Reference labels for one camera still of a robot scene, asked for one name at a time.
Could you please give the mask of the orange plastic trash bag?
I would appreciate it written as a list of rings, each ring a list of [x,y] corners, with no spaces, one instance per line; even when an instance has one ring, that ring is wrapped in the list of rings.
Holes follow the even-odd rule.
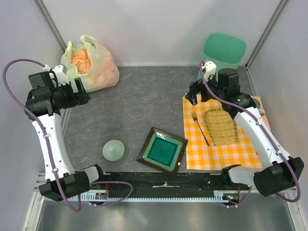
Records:
[[[80,74],[88,73],[92,68],[92,63],[86,49],[74,51],[71,56],[71,64],[77,67],[77,72]]]

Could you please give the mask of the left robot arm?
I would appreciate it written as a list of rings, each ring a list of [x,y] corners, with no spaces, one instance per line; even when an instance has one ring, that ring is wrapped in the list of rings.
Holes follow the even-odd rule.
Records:
[[[29,76],[32,90],[26,101],[26,114],[35,128],[45,164],[45,184],[39,186],[41,195],[60,202],[86,193],[90,186],[101,189],[105,176],[98,165],[75,171],[67,155],[63,135],[61,109],[87,104],[90,100],[80,78],[74,82],[77,92],[62,70],[62,66]]]

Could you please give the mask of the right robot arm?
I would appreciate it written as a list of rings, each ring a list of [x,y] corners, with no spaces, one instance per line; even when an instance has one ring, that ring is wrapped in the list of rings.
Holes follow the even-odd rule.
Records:
[[[235,69],[216,70],[213,62],[201,64],[201,79],[191,82],[185,98],[197,105],[197,94],[201,101],[218,100],[222,109],[245,131],[261,160],[262,168],[249,168],[232,165],[222,170],[221,186],[232,189],[239,184],[255,187],[262,196],[278,195],[280,192],[296,187],[298,201],[301,196],[299,177],[304,168],[300,157],[293,158],[277,141],[263,121],[252,97],[242,93],[239,75]]]

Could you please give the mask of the green trash bin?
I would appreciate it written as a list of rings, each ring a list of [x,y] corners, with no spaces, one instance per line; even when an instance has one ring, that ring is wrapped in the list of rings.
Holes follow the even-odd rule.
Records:
[[[218,71],[224,68],[237,69],[246,52],[246,43],[222,33],[211,34],[205,41],[201,60],[212,61]]]

